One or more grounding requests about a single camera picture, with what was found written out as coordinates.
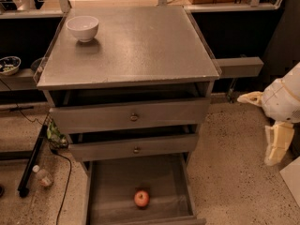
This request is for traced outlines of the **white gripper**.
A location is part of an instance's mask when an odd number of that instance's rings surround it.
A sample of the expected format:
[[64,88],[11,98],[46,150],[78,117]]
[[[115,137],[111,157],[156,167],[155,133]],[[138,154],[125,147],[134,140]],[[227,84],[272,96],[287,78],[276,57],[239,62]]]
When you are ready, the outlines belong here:
[[293,124],[300,122],[300,81],[288,78],[275,79],[263,93],[257,91],[246,93],[239,96],[237,101],[262,106],[268,117],[280,121],[271,127],[265,127],[267,148],[264,163],[267,166],[278,164],[292,143]]

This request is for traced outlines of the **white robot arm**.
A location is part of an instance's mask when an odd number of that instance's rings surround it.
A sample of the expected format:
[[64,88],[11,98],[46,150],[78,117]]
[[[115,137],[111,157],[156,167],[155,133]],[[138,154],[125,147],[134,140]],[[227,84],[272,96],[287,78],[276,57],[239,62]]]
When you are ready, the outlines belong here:
[[292,143],[293,126],[300,122],[300,63],[284,77],[275,79],[263,92],[244,94],[237,101],[261,107],[265,115],[275,121],[273,126],[265,127],[268,145],[264,163],[278,164]]

